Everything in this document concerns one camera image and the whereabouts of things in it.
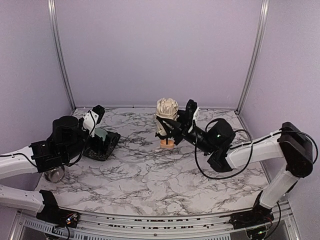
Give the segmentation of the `beige and black folding umbrella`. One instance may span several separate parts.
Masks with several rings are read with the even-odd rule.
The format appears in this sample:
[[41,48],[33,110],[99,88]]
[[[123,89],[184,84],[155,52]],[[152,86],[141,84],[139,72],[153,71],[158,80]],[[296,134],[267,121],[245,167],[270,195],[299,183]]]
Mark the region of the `beige and black folding umbrella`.
[[160,139],[160,147],[174,148],[173,126],[171,123],[178,119],[178,103],[172,98],[161,98],[156,103],[154,120],[156,124],[155,136]]

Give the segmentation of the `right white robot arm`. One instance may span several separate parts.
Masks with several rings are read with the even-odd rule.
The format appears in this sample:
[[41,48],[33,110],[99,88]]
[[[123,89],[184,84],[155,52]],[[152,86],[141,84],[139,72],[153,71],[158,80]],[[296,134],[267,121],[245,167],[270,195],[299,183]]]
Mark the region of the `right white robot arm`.
[[309,176],[319,157],[315,140],[300,131],[291,122],[259,139],[232,146],[239,130],[232,129],[223,118],[211,121],[211,129],[202,130],[196,124],[198,111],[177,110],[173,114],[155,113],[158,124],[156,136],[161,140],[173,139],[178,145],[185,140],[193,145],[195,163],[198,166],[198,151],[208,156],[208,164],[217,173],[239,169],[242,173],[250,163],[283,158],[284,166],[268,187],[256,198],[253,211],[270,211],[278,200],[297,184],[299,179]]

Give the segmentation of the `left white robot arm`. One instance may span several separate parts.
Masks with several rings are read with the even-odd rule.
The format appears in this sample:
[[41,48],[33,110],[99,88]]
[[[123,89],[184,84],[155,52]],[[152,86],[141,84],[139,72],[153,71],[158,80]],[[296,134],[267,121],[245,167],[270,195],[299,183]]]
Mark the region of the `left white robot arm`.
[[[63,171],[77,164],[83,156],[106,161],[116,148],[120,135],[98,127],[101,120],[102,117],[92,111],[81,119],[66,115],[54,120],[52,133],[46,140],[0,156],[1,179]],[[0,204],[35,213],[60,210],[51,191],[27,191],[4,185],[0,187]]]

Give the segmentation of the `green lidded bowl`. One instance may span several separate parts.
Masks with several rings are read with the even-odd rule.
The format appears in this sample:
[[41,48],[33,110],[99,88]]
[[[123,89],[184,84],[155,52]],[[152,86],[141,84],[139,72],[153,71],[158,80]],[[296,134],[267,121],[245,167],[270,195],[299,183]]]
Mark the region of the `green lidded bowl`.
[[104,128],[98,127],[95,129],[94,134],[98,140],[104,142],[107,138],[108,131],[105,130]]

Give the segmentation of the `clear glass cup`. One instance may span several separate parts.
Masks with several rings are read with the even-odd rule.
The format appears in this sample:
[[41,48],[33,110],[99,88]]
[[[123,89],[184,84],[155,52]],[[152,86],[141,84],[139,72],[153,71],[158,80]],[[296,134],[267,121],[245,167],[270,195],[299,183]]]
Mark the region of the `clear glass cup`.
[[62,165],[46,171],[44,178],[49,183],[58,183],[64,178],[65,173],[65,167]]

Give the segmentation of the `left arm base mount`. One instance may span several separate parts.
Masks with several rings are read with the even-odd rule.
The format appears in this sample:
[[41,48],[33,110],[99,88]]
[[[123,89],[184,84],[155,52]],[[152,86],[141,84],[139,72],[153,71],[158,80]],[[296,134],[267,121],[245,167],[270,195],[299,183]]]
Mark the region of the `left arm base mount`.
[[40,190],[39,193],[43,197],[44,207],[36,214],[38,220],[74,229],[78,226],[79,212],[60,208],[55,196],[48,190]]

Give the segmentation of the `aluminium front rail frame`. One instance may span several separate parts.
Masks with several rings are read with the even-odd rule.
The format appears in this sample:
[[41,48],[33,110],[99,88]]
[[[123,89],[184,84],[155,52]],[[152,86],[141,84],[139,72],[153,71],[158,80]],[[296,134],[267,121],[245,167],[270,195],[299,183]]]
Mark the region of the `aluminium front rail frame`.
[[242,211],[203,215],[130,216],[79,211],[77,226],[57,227],[19,210],[10,240],[299,240],[287,201],[271,211],[272,218],[239,223]]

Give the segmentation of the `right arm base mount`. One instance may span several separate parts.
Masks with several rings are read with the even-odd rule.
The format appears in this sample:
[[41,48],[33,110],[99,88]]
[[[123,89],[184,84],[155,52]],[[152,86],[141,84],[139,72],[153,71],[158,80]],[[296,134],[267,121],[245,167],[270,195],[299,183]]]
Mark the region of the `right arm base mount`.
[[263,207],[260,205],[260,202],[256,200],[251,210],[231,214],[228,223],[232,224],[233,228],[237,230],[269,223],[274,219],[272,210]]

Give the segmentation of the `right aluminium corner post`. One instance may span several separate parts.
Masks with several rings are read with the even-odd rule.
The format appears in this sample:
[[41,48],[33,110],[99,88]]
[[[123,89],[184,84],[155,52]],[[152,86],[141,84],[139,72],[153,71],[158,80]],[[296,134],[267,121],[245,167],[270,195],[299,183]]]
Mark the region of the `right aluminium corner post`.
[[247,97],[249,95],[250,87],[252,84],[252,81],[254,79],[254,74],[257,66],[257,62],[260,56],[260,52],[263,45],[263,39],[266,31],[266,25],[267,25],[267,18],[268,18],[268,12],[269,12],[269,6],[270,1],[269,0],[262,0],[261,6],[260,6],[260,14],[257,24],[257,30],[256,30],[256,36],[253,44],[253,50],[251,54],[251,59],[249,62],[247,74],[245,77],[244,85],[242,88],[242,92],[237,104],[237,108],[235,112],[240,115],[241,112],[244,109]]

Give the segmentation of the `aluminium corner post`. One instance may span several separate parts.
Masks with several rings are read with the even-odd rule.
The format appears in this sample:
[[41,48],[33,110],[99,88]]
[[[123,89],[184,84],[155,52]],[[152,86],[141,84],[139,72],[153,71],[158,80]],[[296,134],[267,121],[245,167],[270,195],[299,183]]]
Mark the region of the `aluminium corner post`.
[[256,36],[253,44],[253,50],[251,54],[251,59],[249,62],[247,74],[245,77],[244,85],[242,88],[242,92],[237,104],[237,108],[235,112],[240,115],[241,112],[244,109],[247,97],[249,95],[250,87],[252,84],[252,81],[254,79],[254,74],[257,66],[257,62],[260,56],[260,52],[263,45],[263,39],[266,31],[266,25],[267,25],[267,18],[268,18],[268,12],[269,12],[269,6],[270,1],[269,0],[262,0],[261,6],[260,6],[260,14],[257,24],[257,30],[256,30]]
[[50,25],[52,29],[53,42],[54,42],[57,61],[58,61],[58,65],[59,65],[59,69],[62,77],[62,82],[63,82],[63,86],[66,92],[66,96],[67,96],[67,100],[68,100],[71,112],[73,113],[76,110],[76,103],[72,93],[71,84],[69,81],[69,76],[67,73],[67,68],[64,60],[64,55],[63,55],[63,48],[62,48],[62,43],[60,38],[58,17],[57,17],[57,11],[56,11],[56,1],[48,0],[47,5],[48,5]]

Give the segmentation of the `left aluminium corner post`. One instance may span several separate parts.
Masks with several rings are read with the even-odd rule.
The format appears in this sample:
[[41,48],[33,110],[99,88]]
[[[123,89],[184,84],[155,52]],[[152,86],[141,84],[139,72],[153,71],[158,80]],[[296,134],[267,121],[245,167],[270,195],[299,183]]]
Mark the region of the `left aluminium corner post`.
[[60,38],[58,17],[57,17],[57,11],[56,11],[56,1],[48,0],[47,5],[48,5],[50,25],[52,29],[53,42],[54,42],[57,61],[58,61],[58,65],[59,65],[59,69],[62,77],[62,82],[63,82],[63,86],[66,92],[66,96],[67,96],[67,100],[68,100],[71,112],[73,113],[76,110],[76,103],[72,93],[71,84],[69,81],[69,76],[67,73],[67,68],[64,60],[64,55],[63,55],[63,48],[62,48],[62,43]]

